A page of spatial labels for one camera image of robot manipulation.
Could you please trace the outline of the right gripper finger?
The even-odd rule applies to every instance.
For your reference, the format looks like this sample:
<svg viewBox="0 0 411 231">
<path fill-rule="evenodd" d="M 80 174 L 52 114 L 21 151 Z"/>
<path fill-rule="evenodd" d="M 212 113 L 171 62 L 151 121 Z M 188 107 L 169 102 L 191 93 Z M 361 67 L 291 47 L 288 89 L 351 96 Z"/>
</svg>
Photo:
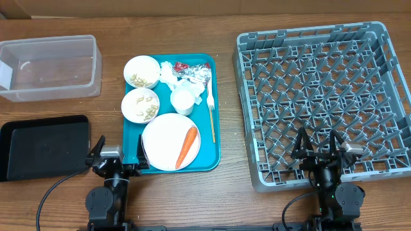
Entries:
<svg viewBox="0 0 411 231">
<path fill-rule="evenodd" d="M 334 157 L 342 158 L 344 152 L 338 151 L 339 145 L 343 144 L 345 140 L 338 134 L 336 130 L 331 130 L 329 134 L 329 152 Z"/>
<path fill-rule="evenodd" d="M 303 159 L 311 157 L 313 154 L 314 149 L 311 144 L 310 136 L 307 134 L 305 128 L 301 127 L 298 129 L 291 157 L 294 159 Z"/>
</svg>

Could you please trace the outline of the white bowl with peanuts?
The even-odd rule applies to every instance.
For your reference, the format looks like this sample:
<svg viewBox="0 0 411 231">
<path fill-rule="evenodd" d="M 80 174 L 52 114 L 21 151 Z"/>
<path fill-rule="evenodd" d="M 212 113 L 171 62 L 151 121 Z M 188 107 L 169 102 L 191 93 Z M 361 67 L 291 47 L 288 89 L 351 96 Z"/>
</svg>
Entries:
<svg viewBox="0 0 411 231">
<path fill-rule="evenodd" d="M 123 76 L 132 87 L 154 88 L 160 78 L 159 62 L 151 56 L 140 55 L 131 58 L 125 65 Z"/>
</svg>

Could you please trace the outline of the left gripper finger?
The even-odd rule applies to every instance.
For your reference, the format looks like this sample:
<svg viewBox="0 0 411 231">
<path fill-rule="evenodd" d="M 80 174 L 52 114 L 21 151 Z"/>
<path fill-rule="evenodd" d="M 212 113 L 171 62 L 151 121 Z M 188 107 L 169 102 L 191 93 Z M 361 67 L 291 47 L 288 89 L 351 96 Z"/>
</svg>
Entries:
<svg viewBox="0 0 411 231">
<path fill-rule="evenodd" d="M 141 134 L 139 135 L 138 142 L 137 142 L 136 157 L 139 161 L 138 162 L 139 169 L 149 169 L 150 168 L 150 162 L 144 150 L 143 138 Z"/>
<path fill-rule="evenodd" d="M 105 145 L 105 136 L 102 135 L 97 144 L 93 147 L 93 149 L 87 154 L 85 158 L 85 165 L 92 166 L 94 161 L 100 156 L 101 150 Z"/>
</svg>

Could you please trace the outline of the white bowl with rice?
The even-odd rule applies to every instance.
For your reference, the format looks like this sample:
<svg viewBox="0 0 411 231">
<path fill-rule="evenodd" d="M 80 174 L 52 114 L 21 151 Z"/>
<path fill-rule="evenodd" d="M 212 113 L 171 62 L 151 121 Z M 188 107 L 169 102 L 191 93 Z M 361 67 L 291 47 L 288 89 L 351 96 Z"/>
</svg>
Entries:
<svg viewBox="0 0 411 231">
<path fill-rule="evenodd" d="M 159 113 L 160 99 L 147 88 L 136 88 L 125 94 L 121 112 L 132 123 L 147 124 Z"/>
</svg>

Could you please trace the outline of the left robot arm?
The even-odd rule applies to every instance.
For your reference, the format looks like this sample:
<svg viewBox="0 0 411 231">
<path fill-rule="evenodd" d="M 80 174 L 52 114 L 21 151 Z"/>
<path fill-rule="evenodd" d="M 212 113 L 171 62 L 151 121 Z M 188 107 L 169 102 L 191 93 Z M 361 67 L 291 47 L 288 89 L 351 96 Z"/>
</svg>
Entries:
<svg viewBox="0 0 411 231">
<path fill-rule="evenodd" d="M 87 230 L 137 230 L 137 225 L 126 218 L 130 178 L 141 176 L 150 163 L 143 148 L 142 136 L 137 140 L 138 163 L 125 164 L 122 147 L 106 146 L 100 137 L 85 159 L 87 167 L 104 179 L 101 187 L 93 188 L 85 199 L 89 213 Z"/>
</svg>

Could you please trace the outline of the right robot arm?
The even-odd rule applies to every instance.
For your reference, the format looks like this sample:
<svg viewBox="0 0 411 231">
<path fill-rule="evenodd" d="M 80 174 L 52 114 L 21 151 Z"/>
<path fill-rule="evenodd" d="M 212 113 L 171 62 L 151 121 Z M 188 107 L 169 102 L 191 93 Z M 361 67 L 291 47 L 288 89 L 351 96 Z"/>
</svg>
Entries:
<svg viewBox="0 0 411 231">
<path fill-rule="evenodd" d="M 283 209 L 281 219 L 286 230 L 290 229 L 285 222 L 289 206 L 310 195 L 318 196 L 320 214 L 310 216 L 297 226 L 298 230 L 362 229 L 354 220 L 360 217 L 365 191 L 356 184 L 341 181 L 344 169 L 353 166 L 362 152 L 361 145 L 343 140 L 336 130 L 329 133 L 329 151 L 316 152 L 306 130 L 298 129 L 291 157 L 302 160 L 299 169 L 308 172 L 314 191 L 296 197 Z"/>
</svg>

